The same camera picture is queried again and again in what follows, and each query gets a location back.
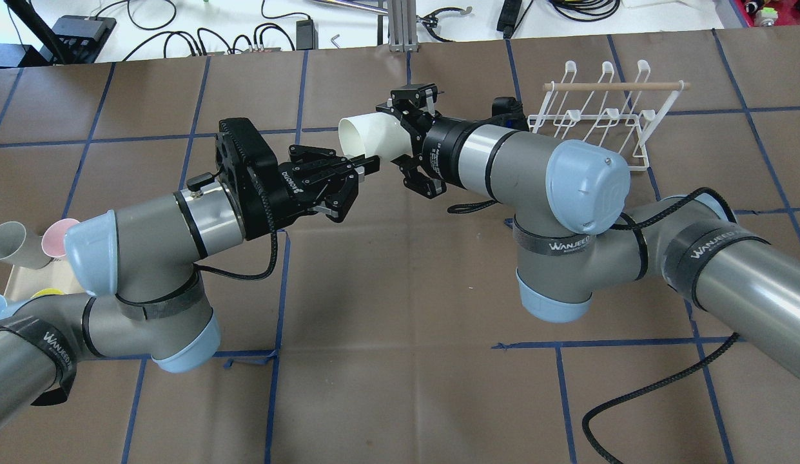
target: white dish rack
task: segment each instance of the white dish rack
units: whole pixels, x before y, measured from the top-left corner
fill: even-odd
[[[622,124],[629,131],[626,135],[621,135],[623,143],[620,148],[612,150],[627,160],[634,159],[634,162],[630,162],[632,171],[645,171],[650,166],[647,152],[649,137],[670,111],[680,93],[689,89],[689,84],[683,81],[649,82],[651,68],[644,59],[638,61],[638,74],[634,82],[614,82],[614,65],[608,61],[604,61],[601,68],[597,82],[574,82],[577,64],[574,61],[565,62],[561,82],[552,81],[543,85],[546,96],[540,106],[540,113],[529,115],[529,129],[536,133],[548,121],[555,127],[553,136],[565,140],[571,128],[588,126],[588,132],[580,140],[603,146],[609,140],[610,131],[614,134],[616,130],[612,129]],[[662,91],[670,93],[658,110],[639,109],[638,102],[643,92]],[[567,108],[570,94],[585,95],[585,92],[588,92],[588,97],[582,106]],[[608,108],[609,92],[623,92],[621,108]]]

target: silver metal tube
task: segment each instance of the silver metal tube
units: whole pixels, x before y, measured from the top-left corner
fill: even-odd
[[[0,429],[55,382],[55,364],[16,334],[0,332]]]
[[[800,262],[768,244],[722,249],[698,277],[698,303],[800,379]]]
[[[374,13],[376,15],[388,15],[388,10],[385,8],[377,8],[376,6],[364,5],[362,3],[349,2],[346,0],[314,0],[317,3],[328,3],[329,5],[345,6],[361,12]]]

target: white floor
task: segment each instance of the white floor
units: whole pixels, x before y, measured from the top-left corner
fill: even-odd
[[[92,15],[114,0],[32,0],[37,12],[48,23],[53,24],[62,15]],[[265,20],[259,13],[259,0],[173,0],[179,12],[176,19],[163,30],[187,30],[193,34],[197,27],[208,27],[232,42],[238,34],[251,35],[253,27]],[[658,32],[658,30],[699,30],[722,28],[721,17],[729,11],[730,0],[623,0],[623,5],[612,17],[597,23],[575,23],[560,17],[545,0],[535,0],[531,11],[515,34],[520,37],[546,37],[561,35],[596,35],[634,32]],[[523,0],[523,7],[529,0]],[[456,13],[443,15],[438,34],[456,41],[484,41],[499,39],[495,30],[497,17],[503,0],[417,0],[418,15],[425,15],[442,6],[472,6],[473,12],[465,17]],[[338,6],[329,6],[312,0],[267,0],[266,15],[303,11],[314,18],[319,33],[321,48],[332,48],[330,39],[340,35],[336,42],[340,47],[362,47],[376,44],[376,15],[358,12]],[[170,18],[172,8],[162,0],[133,0],[132,12],[140,24],[158,26]],[[103,13],[117,20],[116,29],[105,46],[98,61],[120,61],[141,41],[155,32],[140,30],[131,23],[124,5],[115,6]],[[293,35],[294,23],[299,18],[276,20],[283,29]],[[26,44],[41,46],[24,24],[16,19],[22,39]],[[225,45],[216,37],[203,33],[208,50],[225,50]],[[418,40],[432,41],[422,26],[418,26]],[[19,39],[8,17],[4,2],[0,1],[0,42],[17,43]],[[154,39],[144,45],[132,59],[161,58],[164,38]],[[288,42],[276,32],[265,34],[265,45],[288,48]],[[182,39],[172,39],[169,56],[189,55]]]

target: metal post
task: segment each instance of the metal post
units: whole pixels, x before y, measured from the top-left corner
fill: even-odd
[[[388,48],[391,51],[417,51],[416,0],[388,0]]]

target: robotic arm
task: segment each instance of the robotic arm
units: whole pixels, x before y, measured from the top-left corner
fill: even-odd
[[[184,190],[68,231],[64,245],[86,294],[17,303],[0,320],[0,428],[25,405],[54,405],[70,392],[76,364],[149,353],[165,371],[185,372],[220,343],[201,271],[258,280],[276,260],[276,231],[304,215],[342,222],[359,182],[379,158],[291,145],[278,164],[249,120],[220,122],[217,174]],[[194,262],[272,235],[268,270],[240,276]]]
[[[800,262],[735,224],[717,193],[623,212],[629,167],[617,153],[524,131],[514,98],[496,99],[488,120],[465,121],[437,112],[437,96],[433,84],[391,91],[376,113],[340,121],[343,151],[394,162],[424,197],[453,185],[512,206],[530,313],[570,322],[593,291],[662,276],[800,378]]]

